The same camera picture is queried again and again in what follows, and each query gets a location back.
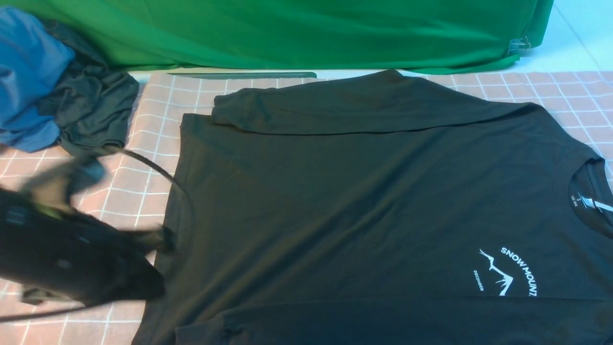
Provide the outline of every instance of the green fabric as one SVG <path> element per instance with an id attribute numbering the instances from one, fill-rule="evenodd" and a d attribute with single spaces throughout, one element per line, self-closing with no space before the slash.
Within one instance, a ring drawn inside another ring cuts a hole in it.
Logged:
<path id="1" fill-rule="evenodd" d="M 513 64 L 519 57 L 508 54 L 509 41 L 532 29 L 541 37 L 530 39 L 540 43 L 552 1 L 0 0 L 0 5 L 68 24 L 112 66 L 125 69 L 406 68 L 447 74 Z"/>

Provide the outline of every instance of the folded clothing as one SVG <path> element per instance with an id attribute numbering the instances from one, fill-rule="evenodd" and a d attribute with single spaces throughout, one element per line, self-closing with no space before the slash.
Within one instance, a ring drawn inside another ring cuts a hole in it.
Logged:
<path id="1" fill-rule="evenodd" d="M 53 92 L 38 102 L 40 114 L 54 117 L 61 130 L 58 144 L 71 155 L 105 145 L 123 147 L 138 81 L 127 72 L 111 71 L 103 57 L 66 25 L 52 20 L 44 25 L 75 52 Z"/>
<path id="2" fill-rule="evenodd" d="M 0 52 L 0 143 L 25 152 L 53 144 L 59 128 L 35 102 L 53 90 L 74 52 L 13 7 L 0 7 Z"/>

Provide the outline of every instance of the pink grid mat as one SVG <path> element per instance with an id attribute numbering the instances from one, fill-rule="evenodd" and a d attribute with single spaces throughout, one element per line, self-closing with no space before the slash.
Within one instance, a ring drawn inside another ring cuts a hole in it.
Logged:
<path id="1" fill-rule="evenodd" d="M 455 90 L 485 99 L 534 102 L 547 108 L 573 137 L 607 158 L 613 186 L 613 72 L 467 74 L 428 76 Z M 244 87 L 286 87 L 317 79 L 204 80 L 158 74 L 142 88 L 132 119 L 128 147 L 174 172 L 179 154 L 179 124 L 185 112 L 210 114 L 213 98 Z M 0 157 L 0 184 L 16 188 L 24 177 L 67 158 L 59 148 Z M 120 155 L 104 161 L 110 178 L 76 198 L 78 207 L 117 227 L 162 222 L 170 184 L 148 167 Z M 19 303 L 17 285 L 0 280 L 0 315 L 63 307 Z M 123 345 L 131 342 L 143 303 L 112 306 L 68 316 L 0 325 L 3 345 Z"/>

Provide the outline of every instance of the black cable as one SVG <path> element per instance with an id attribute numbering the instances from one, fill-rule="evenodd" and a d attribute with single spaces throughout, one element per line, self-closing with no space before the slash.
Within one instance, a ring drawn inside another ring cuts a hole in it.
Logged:
<path id="1" fill-rule="evenodd" d="M 184 198 L 184 200 L 186 201 L 186 203 L 188 204 L 186 207 L 186 212 L 188 213 L 188 217 L 190 218 L 190 221 L 192 222 L 192 224 L 195 223 L 195 210 L 194 210 L 194 205 L 191 202 L 191 199 L 189 198 L 187 192 L 185 191 L 185 189 L 177 182 L 177 180 L 175 180 L 174 177 L 172 177 L 172 175 L 170 175 L 166 170 L 164 170 L 164 168 L 162 168 L 161 166 L 157 165 L 156 163 L 153 163 L 151 160 L 149 160 L 146 157 L 143 157 L 142 155 L 139 155 L 138 153 L 134 152 L 134 151 L 130 151 L 128 149 L 123 149 L 121 147 L 117 147 L 117 146 L 105 146 L 101 149 L 101 153 L 103 153 L 103 155 L 107 155 L 108 153 L 123 153 L 129 157 L 132 157 L 136 160 L 138 160 L 139 162 L 148 165 L 149 167 L 151 167 L 153 170 L 155 170 L 156 172 L 160 173 L 160 175 L 164 176 L 168 181 L 170 181 L 171 184 L 173 184 L 181 193 L 181 196 Z M 67 309 L 59 309 L 59 310 L 54 310 L 54 311 L 47 311 L 47 312 L 38 312 L 35 314 L 20 314 L 20 315 L 9 315 L 9 316 L 0 316 L 0 324 L 5 323 L 5 322 L 18 322 L 18 321 L 24 321 L 24 320 L 34 320 L 34 319 L 42 319 L 44 317 L 51 317 L 51 316 L 57 316 L 57 315 L 61 315 L 61 314 L 68 314 L 68 313 L 72 313 L 72 312 L 77 312 L 77 311 L 84 311 L 84 310 L 89 310 L 89 309 L 93 309 L 93 308 L 97 308 L 100 306 L 103 306 L 107 303 L 111 303 L 112 301 L 105 301 L 102 303 L 98 303 L 98 304 L 92 304 L 90 306 L 79 306 L 76 308 L 67 308 Z"/>

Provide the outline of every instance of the t-shirt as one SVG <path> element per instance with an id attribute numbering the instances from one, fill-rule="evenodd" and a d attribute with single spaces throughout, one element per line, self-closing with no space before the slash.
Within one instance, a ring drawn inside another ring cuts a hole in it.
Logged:
<path id="1" fill-rule="evenodd" d="M 196 225 L 172 191 L 135 345 L 613 339 L 604 160 L 539 105 L 396 71 L 243 89 L 183 117 L 176 178 Z"/>

